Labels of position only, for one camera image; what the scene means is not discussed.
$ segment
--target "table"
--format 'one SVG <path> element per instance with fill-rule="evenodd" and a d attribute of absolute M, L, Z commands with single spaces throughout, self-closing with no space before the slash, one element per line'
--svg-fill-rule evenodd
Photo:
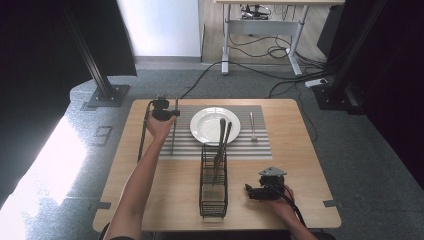
<path fill-rule="evenodd" d="M 215 0 L 215 3 L 224 4 L 224 47 L 222 52 L 222 74 L 228 74 L 229 34 L 259 34 L 259 35 L 292 35 L 293 40 L 290 48 L 286 49 L 287 57 L 295 75 L 302 75 L 296 59 L 296 48 L 299 43 L 303 25 L 309 5 L 342 5 L 345 0 Z M 271 20 L 231 20 L 231 4 L 268 4 L 268 5 L 304 5 L 301 18 L 295 21 L 271 21 Z"/>
<path fill-rule="evenodd" d="M 148 100 L 134 101 L 113 161 L 93 227 L 97 231 L 111 220 L 123 186 L 136 166 L 143 117 Z M 199 160 L 159 160 L 142 229 L 145 231 L 204 231 L 285 229 L 266 206 L 248 198 L 247 183 L 259 187 L 258 173 L 275 166 L 288 174 L 286 183 L 294 189 L 296 204 L 309 228 L 336 228 L 341 219 L 327 181 L 306 131 L 297 103 L 290 99 L 181 99 L 179 106 L 261 105 L 272 151 L 271 160 L 228 160 L 229 203 L 225 218 L 205 218 L 199 213 Z M 151 141 L 146 134 L 146 146 Z"/>

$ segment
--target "white table leg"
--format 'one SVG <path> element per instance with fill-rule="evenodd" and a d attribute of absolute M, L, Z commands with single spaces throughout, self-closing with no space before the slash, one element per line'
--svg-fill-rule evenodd
<path fill-rule="evenodd" d="M 224 4 L 224 11 L 225 16 L 224 17 L 224 47 L 222 50 L 222 75 L 228 75 L 228 55 L 229 55 L 229 47 L 228 47 L 228 38 L 229 38 L 229 31 L 228 31 L 228 25 L 230 24 L 230 11 L 231 11 L 231 4 Z"/>
<path fill-rule="evenodd" d="M 302 17 L 300 18 L 299 23 L 297 25 L 297 30 L 296 34 L 294 35 L 293 42 L 290 48 L 286 49 L 287 56 L 290 60 L 295 75 L 302 75 L 302 71 L 300 70 L 299 64 L 297 63 L 296 59 L 296 48 L 297 44 L 299 43 L 300 35 L 302 34 L 303 25 L 305 25 L 305 19 L 306 14 L 308 14 L 308 9 L 308 5 L 303 6 Z"/>

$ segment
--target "tabletop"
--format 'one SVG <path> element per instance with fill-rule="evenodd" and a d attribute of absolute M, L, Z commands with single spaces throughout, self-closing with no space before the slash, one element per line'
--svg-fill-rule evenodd
<path fill-rule="evenodd" d="M 111 220 L 124 184 L 137 163 L 143 118 L 149 100 L 134 101 L 106 182 L 93 227 L 97 231 Z M 341 219 L 336 207 L 324 201 L 332 195 L 321 169 L 301 113 L 290 99 L 181 99 L 179 106 L 260 106 L 272 158 L 231 159 L 228 154 L 228 209 L 224 218 L 199 214 L 200 153 L 198 160 L 160 159 L 146 206 L 145 231 L 202 231 L 285 229 L 264 203 L 251 200 L 245 184 L 259 187 L 258 174 L 274 166 L 286 171 L 285 183 L 294 189 L 296 204 L 309 228 L 336 228 Z M 151 142 L 146 134 L 145 148 Z"/>
<path fill-rule="evenodd" d="M 345 0 L 215 0 L 222 4 L 343 5 Z"/>

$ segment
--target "dish rack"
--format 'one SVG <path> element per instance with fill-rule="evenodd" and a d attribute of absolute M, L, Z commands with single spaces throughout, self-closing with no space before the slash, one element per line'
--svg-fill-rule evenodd
<path fill-rule="evenodd" d="M 227 214 L 228 181 L 227 152 L 224 148 L 222 160 L 215 167 L 214 158 L 218 146 L 203 144 L 200 171 L 199 208 L 200 216 L 221 217 Z"/>

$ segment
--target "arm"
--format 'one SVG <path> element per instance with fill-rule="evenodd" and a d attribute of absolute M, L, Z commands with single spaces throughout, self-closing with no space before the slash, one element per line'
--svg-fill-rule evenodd
<path fill-rule="evenodd" d="M 285 194 L 287 197 L 293 198 L 293 190 L 286 186 Z M 275 201 L 266 201 L 274 210 L 274 212 L 283 221 L 284 226 L 297 240 L 316 240 L 317 238 L 299 221 L 293 208 L 283 198 Z"/>
<path fill-rule="evenodd" d="M 160 122 L 149 114 L 147 129 L 153 141 L 131 173 L 104 239 L 127 236 L 141 239 L 141 224 L 147 199 L 152 188 L 156 165 L 169 129 L 176 117 Z"/>

